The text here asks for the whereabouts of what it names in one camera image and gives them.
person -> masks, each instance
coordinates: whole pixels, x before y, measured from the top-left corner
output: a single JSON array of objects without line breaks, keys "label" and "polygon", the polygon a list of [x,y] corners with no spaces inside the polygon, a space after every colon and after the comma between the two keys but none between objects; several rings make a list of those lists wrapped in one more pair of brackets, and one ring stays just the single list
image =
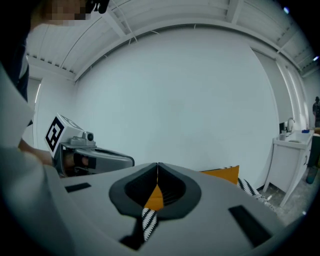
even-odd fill
[{"label": "person", "polygon": [[314,115],[314,127],[320,127],[320,99],[315,97],[315,103],[312,106],[312,112]]},{"label": "person", "polygon": [[[26,39],[30,31],[41,24],[62,25],[64,21],[83,20],[86,16],[86,0],[28,0],[5,1],[1,3],[2,10],[12,10],[17,20],[10,25],[3,26],[1,63],[22,97],[28,101],[27,86],[29,79],[29,65],[26,55]],[[49,151],[31,147],[23,139],[19,149],[35,155],[44,165],[52,166]],[[81,159],[88,166],[88,158]],[[75,165],[74,155],[64,155],[64,168],[70,170]]]}]

orange pillow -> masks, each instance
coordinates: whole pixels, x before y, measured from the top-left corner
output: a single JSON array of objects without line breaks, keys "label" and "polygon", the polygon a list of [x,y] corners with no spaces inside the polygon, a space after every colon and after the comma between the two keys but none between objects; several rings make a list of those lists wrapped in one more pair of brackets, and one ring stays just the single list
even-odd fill
[{"label": "orange pillow", "polygon": [[[226,168],[226,169],[206,170],[206,171],[202,171],[202,173],[225,179],[237,185],[239,165],[235,167]],[[152,192],[148,202],[146,202],[144,207],[154,211],[159,211],[164,207],[164,200],[158,185],[156,185],[154,191]]]}]

faucet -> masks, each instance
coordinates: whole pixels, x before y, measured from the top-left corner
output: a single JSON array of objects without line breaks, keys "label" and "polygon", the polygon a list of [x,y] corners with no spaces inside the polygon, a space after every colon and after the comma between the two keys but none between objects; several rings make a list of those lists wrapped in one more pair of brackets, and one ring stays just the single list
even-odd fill
[{"label": "faucet", "polygon": [[291,133],[291,132],[292,132],[292,128],[293,128],[293,126],[294,126],[294,125],[292,124],[292,128],[290,129],[290,120],[292,120],[294,123],[296,122],[293,117],[290,117],[290,118],[288,119],[288,121],[287,121],[287,128],[286,128],[288,133]]}]

black headset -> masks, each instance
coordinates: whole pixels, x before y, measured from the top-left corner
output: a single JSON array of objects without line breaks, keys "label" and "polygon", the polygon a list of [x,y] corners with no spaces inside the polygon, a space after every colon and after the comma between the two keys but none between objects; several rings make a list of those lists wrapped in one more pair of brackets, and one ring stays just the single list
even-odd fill
[{"label": "black headset", "polygon": [[90,14],[92,11],[104,14],[110,0],[87,0],[85,4],[85,13]]}]

orange cushion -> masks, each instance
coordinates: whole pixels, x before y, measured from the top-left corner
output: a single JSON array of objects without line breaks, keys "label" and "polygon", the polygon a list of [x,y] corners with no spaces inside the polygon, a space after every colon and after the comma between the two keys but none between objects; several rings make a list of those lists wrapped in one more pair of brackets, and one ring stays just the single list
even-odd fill
[{"label": "orange cushion", "polygon": [[[225,179],[237,185],[239,165],[231,168],[226,168],[226,169],[206,170],[206,171],[202,171],[202,173]],[[158,185],[156,185],[154,191],[152,192],[148,202],[146,202],[144,207],[154,211],[159,211],[164,207],[164,200]]]}]

